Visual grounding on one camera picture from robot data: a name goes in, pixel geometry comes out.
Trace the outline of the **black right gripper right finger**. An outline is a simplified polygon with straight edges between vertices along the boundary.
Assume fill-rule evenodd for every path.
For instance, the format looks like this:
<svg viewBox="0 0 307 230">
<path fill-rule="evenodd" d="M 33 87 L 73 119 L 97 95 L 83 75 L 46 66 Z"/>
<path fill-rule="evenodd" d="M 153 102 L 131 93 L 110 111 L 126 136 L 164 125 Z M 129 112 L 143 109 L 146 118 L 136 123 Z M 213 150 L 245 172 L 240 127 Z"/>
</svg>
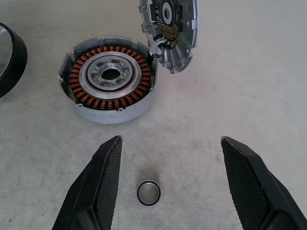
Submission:
<svg viewBox="0 0 307 230">
<path fill-rule="evenodd" d="M 286 187 L 249 146 L 221 138 L 230 193 L 245 230 L 305 230 L 307 219 Z"/>
</svg>

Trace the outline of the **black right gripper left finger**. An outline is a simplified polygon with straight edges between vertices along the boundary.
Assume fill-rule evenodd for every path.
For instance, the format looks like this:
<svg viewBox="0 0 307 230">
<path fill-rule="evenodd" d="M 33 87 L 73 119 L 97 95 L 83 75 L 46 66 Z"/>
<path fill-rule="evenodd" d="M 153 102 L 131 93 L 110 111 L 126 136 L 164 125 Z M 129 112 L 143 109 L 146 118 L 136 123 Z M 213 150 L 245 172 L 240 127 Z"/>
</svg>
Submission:
<svg viewBox="0 0 307 230">
<path fill-rule="evenodd" d="M 53 225 L 55 230 L 111 229 L 122 152 L 122 137 L 103 143 L 70 186 Z"/>
</svg>

